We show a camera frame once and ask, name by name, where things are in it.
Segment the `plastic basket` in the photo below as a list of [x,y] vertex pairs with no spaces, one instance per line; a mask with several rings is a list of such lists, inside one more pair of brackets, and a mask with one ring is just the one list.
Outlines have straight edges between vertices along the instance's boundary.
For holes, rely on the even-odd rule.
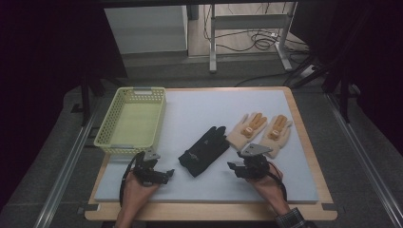
[[156,151],[165,104],[163,87],[119,88],[94,144],[107,154]]

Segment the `glove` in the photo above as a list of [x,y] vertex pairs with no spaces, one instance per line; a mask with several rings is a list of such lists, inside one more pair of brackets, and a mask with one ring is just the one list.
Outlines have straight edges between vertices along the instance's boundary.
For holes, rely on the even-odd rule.
[[273,117],[272,121],[267,126],[263,137],[261,138],[260,145],[268,146],[273,151],[265,155],[273,159],[278,154],[279,150],[287,143],[290,138],[290,126],[292,121],[287,121],[283,115]]
[[225,126],[211,127],[190,149],[184,151],[179,162],[193,177],[204,172],[228,148],[225,140]]
[[238,151],[249,142],[251,142],[267,125],[267,118],[262,117],[261,113],[252,113],[248,118],[245,114],[240,122],[228,134],[227,141],[231,143]]

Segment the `white cabinet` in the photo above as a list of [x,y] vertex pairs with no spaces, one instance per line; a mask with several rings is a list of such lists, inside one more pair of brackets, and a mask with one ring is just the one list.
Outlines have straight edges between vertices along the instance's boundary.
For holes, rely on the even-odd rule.
[[186,6],[105,12],[121,54],[187,50]]

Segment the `metal frame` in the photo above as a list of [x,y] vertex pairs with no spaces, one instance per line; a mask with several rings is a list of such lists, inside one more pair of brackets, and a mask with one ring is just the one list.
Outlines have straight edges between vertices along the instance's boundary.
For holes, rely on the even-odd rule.
[[225,29],[283,29],[275,47],[284,69],[291,71],[290,61],[284,52],[284,43],[293,20],[296,4],[293,2],[286,14],[224,16],[216,16],[216,7],[211,5],[210,72],[217,72],[216,30]]

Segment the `wooden board frame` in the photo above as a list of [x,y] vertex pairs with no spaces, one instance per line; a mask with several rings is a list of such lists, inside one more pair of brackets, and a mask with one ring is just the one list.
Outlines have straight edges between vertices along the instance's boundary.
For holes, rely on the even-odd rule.
[[[324,204],[334,207],[326,181],[317,162],[314,148],[311,145],[303,121],[299,115],[294,96],[288,87],[205,87],[205,88],[167,88],[166,91],[244,91],[244,90],[282,90],[293,116],[299,139],[302,143],[306,160],[311,169],[314,182],[317,185],[319,201],[309,204],[290,204],[291,208],[297,207],[301,214],[308,220],[334,220],[337,217],[336,210],[323,207]],[[89,220],[116,220],[121,209],[119,202],[98,202],[94,199],[98,185],[105,172],[109,155],[105,155],[97,180],[94,184],[88,204],[98,205],[97,210],[86,211],[86,219]],[[149,202],[136,216],[136,220],[274,220],[276,214],[265,203],[200,203],[200,202]]]

